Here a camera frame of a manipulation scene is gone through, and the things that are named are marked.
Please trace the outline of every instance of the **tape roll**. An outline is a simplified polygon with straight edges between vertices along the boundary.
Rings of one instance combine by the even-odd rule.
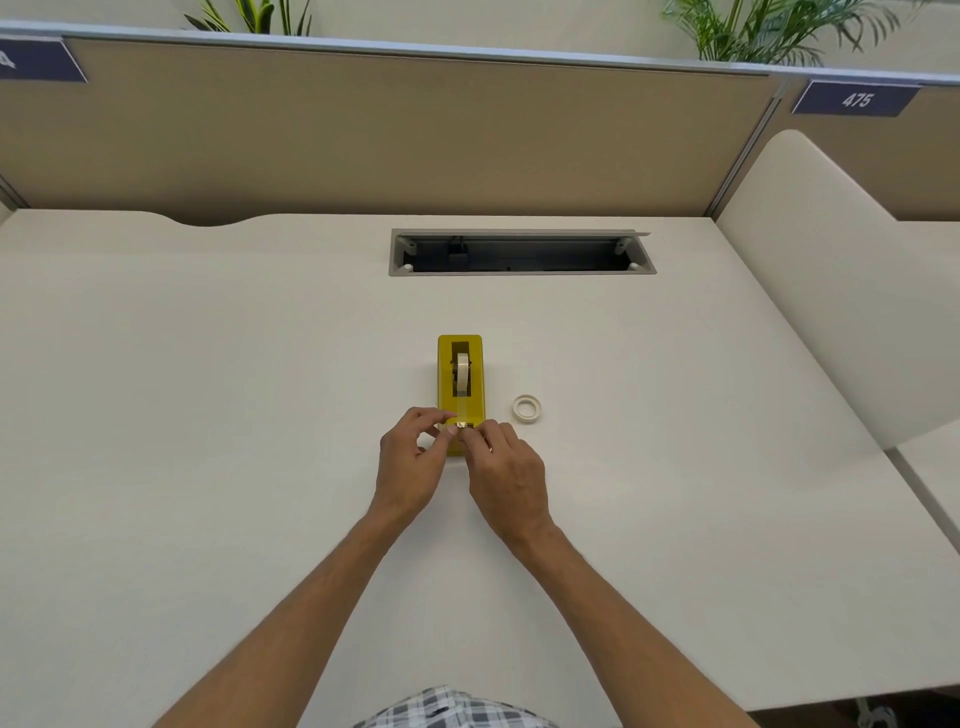
[[[529,404],[534,408],[534,413],[532,415],[524,415],[520,412],[520,407],[524,404]],[[543,408],[540,407],[540,400],[538,400],[533,395],[520,395],[514,400],[514,406],[512,407],[514,411],[514,417],[518,422],[522,422],[525,425],[532,425],[534,422],[540,419],[540,414],[543,412]]]
[[[467,384],[470,381],[470,357],[464,353],[457,354],[457,394],[467,393]]]

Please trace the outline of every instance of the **person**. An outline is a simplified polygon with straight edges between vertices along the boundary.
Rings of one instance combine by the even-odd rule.
[[[454,438],[470,495],[490,528],[553,600],[624,728],[756,726],[577,552],[550,518],[543,461],[509,424],[437,425],[455,413],[410,409],[380,440],[370,508],[346,538],[155,728],[293,728],[380,561],[430,502]],[[420,434],[435,441],[418,447]],[[372,728],[555,728],[513,706],[433,688],[358,724]]]

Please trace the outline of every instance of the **checkered shirt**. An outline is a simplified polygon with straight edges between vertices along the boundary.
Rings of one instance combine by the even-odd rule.
[[[429,688],[353,728],[557,728],[545,718],[444,685]]]

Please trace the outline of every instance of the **number sign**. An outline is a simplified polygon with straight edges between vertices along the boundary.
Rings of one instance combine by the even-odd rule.
[[[791,113],[899,116],[919,90],[917,85],[811,81]]]
[[[0,81],[73,81],[86,76],[62,38],[0,36]]]

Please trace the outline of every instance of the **green plant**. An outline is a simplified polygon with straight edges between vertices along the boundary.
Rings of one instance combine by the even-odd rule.
[[[274,18],[275,6],[271,0],[260,0],[260,6],[255,4],[256,0],[236,0],[237,8],[240,10],[240,17],[250,33],[267,34],[270,32],[270,26]],[[300,22],[297,27],[293,25],[293,15],[290,14],[290,0],[277,0],[280,7],[280,24],[283,26],[285,36],[309,36],[310,28],[313,26],[313,16],[307,15],[307,9],[310,7],[310,0],[306,0],[303,6],[303,12],[300,14]],[[193,15],[185,15],[190,25],[201,31],[212,31],[214,33],[230,33],[230,28],[223,16],[220,15],[212,0],[204,0],[204,17],[198,18]]]
[[[732,0],[724,16],[712,0],[670,0],[663,16],[693,38],[703,61],[748,61],[823,65],[823,51],[806,44],[817,40],[821,28],[830,27],[843,46],[863,51],[865,37],[874,45],[900,27],[889,7],[872,0]],[[921,5],[926,0],[914,0]]]

